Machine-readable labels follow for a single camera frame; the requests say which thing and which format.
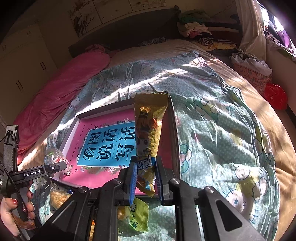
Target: fingernail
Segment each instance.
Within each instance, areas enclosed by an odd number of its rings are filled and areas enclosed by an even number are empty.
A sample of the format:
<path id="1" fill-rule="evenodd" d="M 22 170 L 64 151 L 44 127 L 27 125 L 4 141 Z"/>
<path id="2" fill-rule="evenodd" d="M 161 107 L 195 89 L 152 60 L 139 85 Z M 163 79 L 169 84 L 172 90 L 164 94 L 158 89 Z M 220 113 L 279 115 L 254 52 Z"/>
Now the fingernail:
<path id="1" fill-rule="evenodd" d="M 12 200 L 12 203 L 13 203 L 14 205 L 17 205 L 17 200 L 16 200 L 16 199 L 13 199 L 13 200 Z"/>

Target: bed frame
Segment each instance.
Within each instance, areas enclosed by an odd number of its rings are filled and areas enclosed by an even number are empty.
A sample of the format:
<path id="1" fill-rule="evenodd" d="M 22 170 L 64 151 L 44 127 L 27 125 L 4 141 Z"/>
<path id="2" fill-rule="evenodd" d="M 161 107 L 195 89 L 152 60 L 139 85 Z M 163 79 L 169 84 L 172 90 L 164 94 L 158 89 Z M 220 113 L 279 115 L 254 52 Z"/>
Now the bed frame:
<path id="1" fill-rule="evenodd" d="M 153 38 L 181 38 L 178 28 L 178 6 L 132 15 L 107 24 L 85 36 L 68 49 L 74 58 L 93 44 L 107 46 L 110 50 L 137 47 L 141 42 Z"/>

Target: poster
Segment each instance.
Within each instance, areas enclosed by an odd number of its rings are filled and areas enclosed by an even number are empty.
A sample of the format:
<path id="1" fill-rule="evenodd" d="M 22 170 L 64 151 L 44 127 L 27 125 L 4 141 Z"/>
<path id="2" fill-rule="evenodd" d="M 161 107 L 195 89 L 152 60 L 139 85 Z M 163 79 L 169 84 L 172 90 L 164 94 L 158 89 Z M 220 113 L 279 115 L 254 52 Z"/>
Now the poster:
<path id="1" fill-rule="evenodd" d="M 77 166 L 128 167 L 136 155 L 135 122 L 89 130 Z"/>
<path id="2" fill-rule="evenodd" d="M 102 24 L 92 0 L 66 1 L 66 5 L 78 37 Z"/>
<path id="3" fill-rule="evenodd" d="M 165 0 L 65 0 L 78 37 L 126 14 L 166 6 Z"/>
<path id="4" fill-rule="evenodd" d="M 166 6 L 165 0 L 129 0 L 133 12 L 147 8 Z"/>

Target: white cabinet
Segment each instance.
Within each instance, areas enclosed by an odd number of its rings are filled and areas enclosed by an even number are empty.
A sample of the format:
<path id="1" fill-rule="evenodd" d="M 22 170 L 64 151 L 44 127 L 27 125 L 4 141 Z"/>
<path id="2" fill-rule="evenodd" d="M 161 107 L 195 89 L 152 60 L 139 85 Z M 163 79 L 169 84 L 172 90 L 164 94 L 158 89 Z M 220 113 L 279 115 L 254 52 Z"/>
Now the white cabinet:
<path id="1" fill-rule="evenodd" d="M 4 44 L 14 49 L 9 48 L 0 58 L 0 114 L 8 125 L 57 69 L 43 38 L 35 34 L 28 40 L 24 34 L 36 30 L 36 26 L 28 29 L 5 39 Z"/>

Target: clear plastic bag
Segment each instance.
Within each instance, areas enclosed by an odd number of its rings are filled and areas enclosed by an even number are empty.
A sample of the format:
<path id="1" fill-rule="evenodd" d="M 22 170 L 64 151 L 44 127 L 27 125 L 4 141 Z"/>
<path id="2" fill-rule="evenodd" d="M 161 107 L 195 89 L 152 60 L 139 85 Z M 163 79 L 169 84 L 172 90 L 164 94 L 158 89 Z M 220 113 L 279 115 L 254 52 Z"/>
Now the clear plastic bag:
<path id="1" fill-rule="evenodd" d="M 61 187 L 58 187 L 56 184 L 51 182 L 49 195 L 50 195 L 50 205 L 55 210 L 58 210 L 58 208 L 62 206 L 63 203 L 67 201 L 72 194 L 66 192 L 64 189 L 62 189 Z"/>
<path id="2" fill-rule="evenodd" d="M 64 161 L 67 164 L 67 168 L 66 170 L 57 172 L 57 174 L 59 174 L 59 176 L 61 175 L 70 176 L 72 166 L 70 165 L 70 163 L 68 162 L 64 154 L 59 149 L 56 149 L 56 148 L 48 148 L 45 151 L 45 159 L 44 159 L 45 165 L 58 163 L 60 161 Z"/>

